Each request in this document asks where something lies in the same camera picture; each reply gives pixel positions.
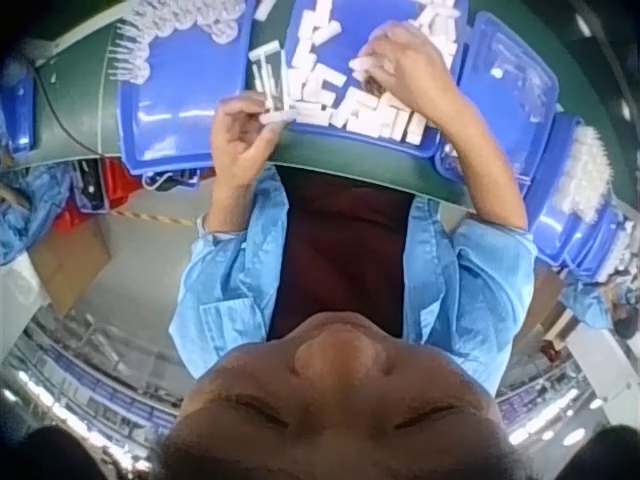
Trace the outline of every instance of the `eye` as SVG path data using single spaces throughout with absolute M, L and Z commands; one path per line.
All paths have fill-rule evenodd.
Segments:
M 453 405 L 442 405 L 438 407 L 433 407 L 428 410 L 423 410 L 418 414 L 413 414 L 402 420 L 400 423 L 396 424 L 393 429 L 394 430 L 405 430 L 407 428 L 412 428 L 427 420 L 435 420 L 436 418 L 441 417 L 443 414 L 448 414 L 457 410 L 457 407 Z
M 242 410 L 260 417 L 274 427 L 289 428 L 289 424 L 283 420 L 278 411 L 261 398 L 252 395 L 235 395 L 227 400 L 235 407 L 240 407 Z

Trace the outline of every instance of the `dark red shirt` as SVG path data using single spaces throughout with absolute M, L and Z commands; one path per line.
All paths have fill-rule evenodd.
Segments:
M 288 228 L 268 340 L 311 315 L 353 311 L 402 336 L 402 257 L 413 196 L 355 180 L 278 170 Z

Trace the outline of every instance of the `light blue shirt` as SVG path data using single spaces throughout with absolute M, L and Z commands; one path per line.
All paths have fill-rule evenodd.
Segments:
M 199 222 L 169 327 L 194 377 L 238 345 L 265 342 L 289 204 L 274 167 L 256 186 L 246 232 L 211 235 Z M 416 197 L 404 251 L 403 339 L 446 352 L 495 394 L 533 295 L 529 234 L 463 220 L 449 236 L 438 203 Z

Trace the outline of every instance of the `workbench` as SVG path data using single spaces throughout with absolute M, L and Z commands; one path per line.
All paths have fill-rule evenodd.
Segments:
M 560 82 L 560 105 L 596 127 L 615 170 L 614 191 L 635 205 L 636 180 L 625 163 L 614 128 L 600 98 L 580 66 L 560 40 L 519 0 L 471 0 L 471 18 L 479 10 L 497 15 L 515 30 L 554 70 Z M 268 20 L 254 22 L 251 48 L 279 39 L 285 32 L 293 0 L 278 0 Z M 53 105 L 67 128 L 89 147 L 105 155 L 120 155 L 117 122 L 117 82 L 108 78 L 107 46 L 115 35 L 107 24 L 76 41 L 40 66 Z M 36 93 L 36 148 L 26 165 L 91 156 L 60 129 L 41 92 Z M 272 161 L 362 179 L 460 206 L 470 206 L 466 190 L 442 178 L 428 159 L 366 143 L 329 136 L 286 132 Z

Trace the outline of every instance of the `hand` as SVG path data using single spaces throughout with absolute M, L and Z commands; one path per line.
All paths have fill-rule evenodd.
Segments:
M 211 131 L 216 188 L 251 187 L 262 172 L 283 128 L 280 124 L 263 127 L 258 116 L 264 111 L 264 96 L 256 92 L 220 102 Z
M 373 32 L 360 52 L 363 55 L 379 60 L 368 73 L 402 103 L 440 128 L 455 121 L 455 107 L 464 97 L 438 49 L 416 27 L 399 22 L 383 25 Z

